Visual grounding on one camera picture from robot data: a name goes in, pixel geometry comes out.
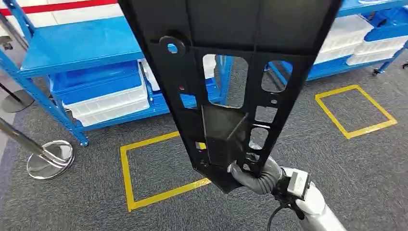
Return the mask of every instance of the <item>yellow tape square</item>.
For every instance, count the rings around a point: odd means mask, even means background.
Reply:
[[[151,139],[147,139],[144,141],[140,141],[140,142],[136,142],[136,143],[132,143],[129,145],[125,145],[120,147],[120,157],[121,157],[121,162],[122,162],[122,171],[123,171],[123,181],[125,184],[125,194],[126,194],[126,202],[127,202],[127,210],[128,212],[131,212],[133,209],[137,209],[140,207],[144,207],[144,206],[148,206],[151,204],[154,204],[156,202],[168,199],[170,197],[179,195],[181,193],[185,193],[188,192],[190,190],[199,188],[201,186],[207,185],[209,183],[211,183],[211,181],[207,178],[192,182],[190,184],[186,184],[183,186],[180,186],[178,188],[174,188],[171,189],[169,191],[163,192],[163,193],[159,193],[157,195],[139,200],[139,201],[135,201],[134,196],[133,196],[133,189],[132,189],[132,182],[130,179],[130,170],[129,170],[129,162],[128,162],[128,156],[127,156],[127,152],[128,150],[131,149],[135,149],[135,148],[140,148],[142,146],[145,145],[149,145],[149,144],[153,144],[153,143],[157,143],[160,141],[164,141],[164,140],[168,140],[170,138],[173,137],[177,137],[179,136],[179,132],[175,131],[175,132],[171,132],[162,136],[158,136],[158,137],[154,137]],[[206,146],[204,143],[198,143],[200,149],[205,149]]]
[[[380,110],[380,112],[382,112],[389,120],[379,123],[379,124],[375,124],[366,128],[362,128],[356,131],[351,131],[348,132],[344,129],[344,127],[340,124],[340,122],[336,119],[336,117],[334,117],[334,115],[330,112],[330,110],[326,107],[326,105],[324,105],[323,101],[321,100],[324,97],[327,96],[331,96],[331,95],[335,95],[338,93],[342,93],[348,90],[353,90],[356,89],[358,90],[361,94],[363,94],[376,108],[378,108],[378,110]],[[396,119],[394,119],[394,117],[392,117],[383,107],[381,107],[371,96],[369,96],[359,85],[350,85],[347,87],[343,87],[343,88],[339,88],[339,89],[334,89],[334,90],[330,90],[324,93],[320,93],[317,94],[315,96],[315,100],[316,102],[320,105],[320,107],[323,109],[323,111],[327,114],[327,116],[333,121],[333,123],[337,126],[337,128],[343,133],[343,135],[347,138],[353,138],[356,136],[360,136],[366,133],[370,133],[372,131],[377,131],[379,129],[388,127],[390,125],[396,124],[397,121]]]

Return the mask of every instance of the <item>black stanchion base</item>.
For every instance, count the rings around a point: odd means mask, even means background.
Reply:
[[[7,113],[19,112],[26,109],[34,102],[33,98],[31,98],[31,96],[24,90],[18,90],[13,94],[16,95],[21,101],[18,102],[11,95],[7,96],[1,103],[2,110]]]

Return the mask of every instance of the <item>gray robotic hand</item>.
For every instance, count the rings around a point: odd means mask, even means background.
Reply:
[[[254,149],[261,149],[253,142],[250,142],[250,146]],[[228,166],[227,171],[230,172],[239,183],[257,194],[271,193],[278,180],[282,177],[281,167],[271,156],[268,157],[259,178],[243,172],[236,162],[233,162],[230,166]]]

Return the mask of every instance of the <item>stacked bins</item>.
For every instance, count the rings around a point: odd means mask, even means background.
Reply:
[[[390,59],[408,40],[407,7],[377,11],[365,14],[364,17],[374,29],[347,60],[348,65]]]
[[[85,127],[149,108],[136,61],[51,75],[50,90]]]
[[[373,29],[363,17],[350,15],[336,18],[315,60],[320,64],[353,54]]]

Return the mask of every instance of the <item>round hole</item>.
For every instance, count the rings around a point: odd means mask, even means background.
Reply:
[[[177,47],[174,45],[174,43],[169,43],[167,44],[167,50],[168,52],[172,53],[172,54],[177,54]]]

